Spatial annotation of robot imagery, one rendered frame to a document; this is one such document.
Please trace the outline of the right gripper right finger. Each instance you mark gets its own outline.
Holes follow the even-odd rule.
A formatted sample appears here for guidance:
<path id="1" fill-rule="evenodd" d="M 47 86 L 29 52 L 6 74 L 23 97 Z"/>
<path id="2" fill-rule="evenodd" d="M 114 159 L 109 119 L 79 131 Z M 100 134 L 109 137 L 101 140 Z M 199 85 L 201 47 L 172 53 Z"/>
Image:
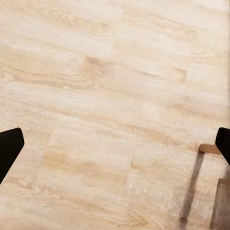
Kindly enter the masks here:
<path id="1" fill-rule="evenodd" d="M 218 130 L 215 144 L 230 165 L 230 129 L 221 127 Z"/>

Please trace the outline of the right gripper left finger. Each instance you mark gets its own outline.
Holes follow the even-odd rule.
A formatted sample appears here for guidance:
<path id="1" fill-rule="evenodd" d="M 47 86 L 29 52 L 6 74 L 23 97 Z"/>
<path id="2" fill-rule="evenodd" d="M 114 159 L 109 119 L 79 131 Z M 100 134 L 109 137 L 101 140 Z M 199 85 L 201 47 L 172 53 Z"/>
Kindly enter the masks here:
<path id="1" fill-rule="evenodd" d="M 22 130 L 18 127 L 0 133 L 0 184 L 24 146 Z"/>

